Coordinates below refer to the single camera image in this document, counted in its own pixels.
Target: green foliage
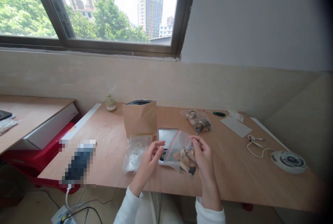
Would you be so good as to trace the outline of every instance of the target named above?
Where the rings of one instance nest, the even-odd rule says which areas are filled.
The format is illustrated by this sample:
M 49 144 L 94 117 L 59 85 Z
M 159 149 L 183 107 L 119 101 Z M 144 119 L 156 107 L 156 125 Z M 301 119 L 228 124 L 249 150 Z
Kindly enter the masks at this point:
M 114 0 L 98 0 L 94 12 L 98 37 L 103 40 L 125 42 L 149 42 L 142 27 L 131 28 L 125 13 Z
M 0 34 L 57 37 L 40 0 L 0 0 Z
M 72 24 L 76 38 L 78 39 L 100 39 L 96 36 L 97 31 L 93 22 L 89 22 L 79 12 L 74 12 L 73 9 L 65 5 L 69 20 Z
M 133 29 L 114 0 L 98 0 L 94 22 L 65 5 L 76 38 L 149 42 L 142 26 Z M 0 0 L 0 34 L 56 38 L 40 0 Z

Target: paper bag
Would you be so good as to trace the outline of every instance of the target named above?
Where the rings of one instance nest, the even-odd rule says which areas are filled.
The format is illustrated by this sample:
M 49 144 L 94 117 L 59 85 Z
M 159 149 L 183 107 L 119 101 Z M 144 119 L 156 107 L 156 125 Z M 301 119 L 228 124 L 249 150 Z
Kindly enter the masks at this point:
M 157 135 L 156 101 L 136 100 L 122 106 L 126 136 Z

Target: white card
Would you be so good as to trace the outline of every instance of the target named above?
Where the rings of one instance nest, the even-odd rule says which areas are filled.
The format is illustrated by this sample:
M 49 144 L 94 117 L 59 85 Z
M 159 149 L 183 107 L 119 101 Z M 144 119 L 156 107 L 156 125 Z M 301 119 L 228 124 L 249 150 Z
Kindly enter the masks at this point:
M 244 138 L 248 133 L 252 131 L 252 129 L 240 123 L 231 116 L 222 119 L 221 122 L 242 138 Z

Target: wall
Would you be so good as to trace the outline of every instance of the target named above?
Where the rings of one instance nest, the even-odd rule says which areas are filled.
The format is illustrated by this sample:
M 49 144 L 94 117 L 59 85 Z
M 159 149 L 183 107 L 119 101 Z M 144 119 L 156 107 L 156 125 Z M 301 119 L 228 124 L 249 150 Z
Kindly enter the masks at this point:
M 321 177 L 332 145 L 332 79 L 332 74 L 319 77 L 263 122 Z
M 235 109 L 265 119 L 319 77 L 315 72 L 0 50 L 0 93 Z
M 182 61 L 331 70 L 321 0 L 193 0 Z

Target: desk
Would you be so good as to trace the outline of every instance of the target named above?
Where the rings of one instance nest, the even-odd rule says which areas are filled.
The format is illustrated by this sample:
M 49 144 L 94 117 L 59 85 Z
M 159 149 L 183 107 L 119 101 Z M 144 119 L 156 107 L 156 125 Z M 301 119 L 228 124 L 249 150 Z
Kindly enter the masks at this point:
M 127 148 L 126 133 L 123 123 L 122 103 L 117 103 L 117 110 L 108 112 L 102 104 L 86 124 L 72 139 L 72 147 L 60 152 L 39 175 L 39 178 L 61 180 L 65 168 L 70 163 L 81 139 L 96 139 L 96 155 L 90 166 L 87 184 L 126 188 L 134 174 L 122 171 Z M 178 113 L 182 108 L 157 107 L 158 128 L 177 128 L 194 134 L 190 123 Z M 264 138 L 263 145 L 275 150 L 284 148 L 268 133 L 253 122 L 245 113 L 244 124 L 252 129 L 255 137 Z M 317 189 L 321 181 L 309 169 L 300 175 L 291 175 L 278 168 L 265 154 L 263 159 L 254 157 L 246 149 L 248 139 L 223 125 L 219 116 L 209 114 L 214 130 L 201 133 L 213 151 L 214 168 L 221 199 L 274 207 L 314 211 Z M 260 148 L 252 146 L 253 152 L 261 153 Z M 182 175 L 172 168 L 158 166 L 154 176 L 144 190 L 201 196 L 201 182 L 194 176 Z
M 61 98 L 0 95 L 0 110 L 11 112 L 16 115 L 16 119 L 23 120 L 0 136 L 0 154 L 73 101 L 73 99 Z

